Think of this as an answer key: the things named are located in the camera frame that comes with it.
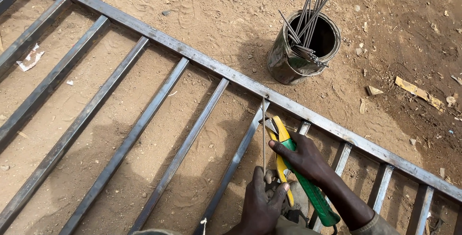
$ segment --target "green handle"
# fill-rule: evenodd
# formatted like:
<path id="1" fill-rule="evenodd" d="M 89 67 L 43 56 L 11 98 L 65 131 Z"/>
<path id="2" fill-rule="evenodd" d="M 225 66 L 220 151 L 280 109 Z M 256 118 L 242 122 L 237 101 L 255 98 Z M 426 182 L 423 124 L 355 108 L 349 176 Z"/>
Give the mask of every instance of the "green handle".
<path id="1" fill-rule="evenodd" d="M 286 146 L 286 148 L 295 151 L 295 145 L 292 142 L 292 139 L 289 138 L 286 141 L 282 142 L 282 144 Z M 316 213 L 318 214 L 318 217 L 321 220 L 322 225 L 326 227 L 336 225 L 340 221 L 340 216 L 332 210 L 324 196 L 322 196 L 319 188 L 313 185 L 313 183 L 311 183 L 309 180 L 304 178 L 300 173 L 295 171 L 291 164 L 287 162 L 285 159 L 284 163 L 286 163 L 286 167 L 295 174 L 298 181 L 300 182 L 300 185 L 302 185 L 302 188 L 308 196 L 308 199 L 313 205 L 313 208 L 315 209 Z"/>

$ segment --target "metal gate frame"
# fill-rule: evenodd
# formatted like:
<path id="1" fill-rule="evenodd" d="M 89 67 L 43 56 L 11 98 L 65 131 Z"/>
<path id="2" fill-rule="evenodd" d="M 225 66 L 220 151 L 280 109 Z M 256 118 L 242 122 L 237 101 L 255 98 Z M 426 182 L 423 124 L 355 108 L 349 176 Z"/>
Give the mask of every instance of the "metal gate frame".
<path id="1" fill-rule="evenodd" d="M 15 1 L 16 0 L 0 0 L 0 15 Z M 107 29 L 110 23 L 122 25 L 134 32 L 137 32 L 142 35 L 142 37 L 114 70 L 112 75 L 101 86 L 92 100 L 86 105 L 84 110 L 78 115 L 60 140 L 45 156 L 43 161 L 26 180 L 13 199 L 0 213 L 0 234 L 6 232 L 20 211 L 25 207 L 26 203 L 29 202 L 40 185 L 43 184 L 44 180 L 53 171 L 61 158 L 72 146 L 74 141 L 89 124 L 91 119 L 95 116 L 104 102 L 106 102 L 108 97 L 130 71 L 131 67 L 143 54 L 144 50 L 150 43 L 158 44 L 170 52 L 182 57 L 182 59 L 178 62 L 164 85 L 160 88 L 156 96 L 147 106 L 146 110 L 142 113 L 123 143 L 116 150 L 111 160 L 108 162 L 93 186 L 87 192 L 84 199 L 80 202 L 73 215 L 61 230 L 60 235 L 70 235 L 75 231 L 83 216 L 95 202 L 97 195 L 107 185 L 127 153 L 136 143 L 136 140 L 141 136 L 147 124 L 153 118 L 167 95 L 182 76 L 189 63 L 192 63 L 194 66 L 197 66 L 205 72 L 221 79 L 221 82 L 217 86 L 193 128 L 189 131 L 185 141 L 180 149 L 178 149 L 174 159 L 170 163 L 162 179 L 160 179 L 158 185 L 149 197 L 145 207 L 142 209 L 128 234 L 140 230 L 145 224 L 147 218 L 159 201 L 171 178 L 176 173 L 176 170 L 185 155 L 188 153 L 188 150 L 228 84 L 238 85 L 241 88 L 245 88 L 253 96 L 258 98 L 265 97 L 266 100 L 264 102 L 265 104 L 260 104 L 260 108 L 256 112 L 249 129 L 233 157 L 233 160 L 223 175 L 218 189 L 208 203 L 200 220 L 204 220 L 205 218 L 210 220 L 213 215 L 219 200 L 227 188 L 234 171 L 236 170 L 252 136 L 257 129 L 258 120 L 262 118 L 262 107 L 274 106 L 301 121 L 301 125 L 298 130 L 299 133 L 306 134 L 309 127 L 313 126 L 341 142 L 332 164 L 332 168 L 335 169 L 335 172 L 338 175 L 342 174 L 351 150 L 359 152 L 380 164 L 368 200 L 368 205 L 376 212 L 380 212 L 393 171 L 396 171 L 397 173 L 418 183 L 419 188 L 406 235 L 421 235 L 423 233 L 427 213 L 429 212 L 431 200 L 435 192 L 459 205 L 459 213 L 454 234 L 462 234 L 462 189 L 457 188 L 445 180 L 442 180 L 413 163 L 404 160 L 398 155 L 395 155 L 387 149 L 384 149 L 379 145 L 355 134 L 354 132 L 311 111 L 282 94 L 252 80 L 242 73 L 237 72 L 236 70 L 212 59 L 185 43 L 158 31 L 152 26 L 131 17 L 130 15 L 101 0 L 56 0 L 54 4 L 52 4 L 10 47 L 5 50 L 4 53 L 0 55 L 0 77 L 8 72 L 14 62 L 30 48 L 32 43 L 35 43 L 38 40 L 46 29 L 52 25 L 68 7 L 71 6 L 71 3 L 88 8 L 93 12 L 100 14 L 100 17 L 37 86 L 37 88 L 32 91 L 19 108 L 17 108 L 9 119 L 0 127 L 0 153 L 4 151 L 10 141 L 15 137 L 16 131 L 21 129 L 26 124 L 27 120 L 40 108 L 46 98 L 52 94 L 60 81 L 66 77 L 79 59 L 92 46 L 94 41 Z M 315 215 L 312 216 L 309 226 L 316 231 L 320 231 L 322 227 L 319 218 Z M 193 234 L 199 235 L 202 234 L 203 231 L 204 224 L 199 223 Z"/>

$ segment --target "dirt ground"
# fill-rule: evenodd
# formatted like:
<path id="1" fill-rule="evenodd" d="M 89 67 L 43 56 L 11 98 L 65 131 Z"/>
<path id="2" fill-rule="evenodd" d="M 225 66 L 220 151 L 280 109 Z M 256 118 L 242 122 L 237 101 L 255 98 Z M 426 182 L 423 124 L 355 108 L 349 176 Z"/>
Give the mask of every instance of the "dirt ground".
<path id="1" fill-rule="evenodd" d="M 6 49 L 54 0 L 18 0 L 0 16 Z M 341 29 L 342 45 L 321 75 L 296 86 L 276 82 L 266 69 L 265 55 L 281 27 L 280 9 L 290 14 L 304 0 L 103 0 L 141 19 L 239 72 L 277 90 L 307 108 L 434 173 L 445 168 L 446 179 L 462 187 L 462 123 L 460 107 L 439 112 L 394 85 L 399 76 L 436 98 L 461 93 L 450 76 L 462 77 L 462 2 L 460 0 L 330 0 L 323 12 Z M 161 12 L 169 10 L 164 16 Z M 8 118 L 63 55 L 97 19 L 73 5 L 39 40 L 45 51 L 37 66 L 17 66 L 0 82 L 0 114 Z M 0 154 L 0 208 L 4 208 L 67 127 L 96 93 L 140 36 L 113 25 L 67 76 L 43 107 Z M 362 53 L 356 49 L 362 45 Z M 169 75 L 178 57 L 150 47 L 131 69 L 90 125 L 9 228 L 7 234 L 57 234 L 98 174 L 122 143 L 140 113 Z M 73 80 L 73 85 L 65 84 Z M 161 109 L 129 152 L 124 163 L 78 227 L 77 234 L 125 234 L 144 206 L 165 168 L 204 108 L 219 80 L 190 66 Z M 384 91 L 368 97 L 366 85 Z M 361 98 L 367 102 L 359 113 Z M 168 228 L 190 234 L 217 188 L 226 166 L 259 104 L 230 86 L 170 182 L 145 228 Z M 294 122 L 283 116 L 288 125 Z M 311 129 L 321 152 L 332 162 L 338 142 Z M 409 138 L 421 143 L 410 145 Z M 212 222 L 220 234 L 240 220 L 246 184 L 262 161 L 262 132 L 251 141 Z M 267 151 L 271 166 L 274 156 Z M 353 152 L 343 177 L 367 201 L 377 163 Z M 394 174 L 381 215 L 405 233 L 417 185 Z M 451 234 L 458 210 L 435 195 L 430 229 L 438 218 L 439 234 Z M 339 234 L 348 234 L 341 222 Z M 325 228 L 323 234 L 331 234 Z"/>

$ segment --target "hand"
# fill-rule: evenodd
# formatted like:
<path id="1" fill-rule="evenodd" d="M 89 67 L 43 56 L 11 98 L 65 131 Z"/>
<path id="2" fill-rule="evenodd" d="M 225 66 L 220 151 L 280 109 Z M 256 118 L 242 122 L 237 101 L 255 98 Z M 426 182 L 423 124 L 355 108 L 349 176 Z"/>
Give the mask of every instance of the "hand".
<path id="1" fill-rule="evenodd" d="M 295 151 L 274 140 L 268 143 L 269 147 L 286 159 L 297 172 L 322 189 L 323 183 L 336 176 L 335 171 L 327 164 L 313 140 L 292 131 L 289 131 L 289 135 L 297 145 Z"/>
<path id="2" fill-rule="evenodd" d="M 227 235 L 266 235 L 274 230 L 282 202 L 286 198 L 290 185 L 280 184 L 274 196 L 268 200 L 265 193 L 263 168 L 255 167 L 252 181 L 245 189 L 244 206 L 241 221 Z"/>

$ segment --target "bundle of welding electrodes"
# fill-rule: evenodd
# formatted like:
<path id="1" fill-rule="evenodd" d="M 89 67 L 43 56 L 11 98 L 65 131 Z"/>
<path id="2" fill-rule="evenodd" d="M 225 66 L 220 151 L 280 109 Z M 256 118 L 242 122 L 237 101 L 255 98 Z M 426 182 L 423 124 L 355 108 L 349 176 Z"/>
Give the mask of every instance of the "bundle of welding electrodes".
<path id="1" fill-rule="evenodd" d="M 327 1 L 328 0 L 306 0 L 295 30 L 279 10 L 282 19 L 284 19 L 288 27 L 288 37 L 290 38 L 289 42 L 292 51 L 303 59 L 313 61 L 318 66 L 327 65 L 318 59 L 314 50 L 309 49 L 309 44 L 313 37 L 319 13 L 324 5 L 326 5 Z"/>

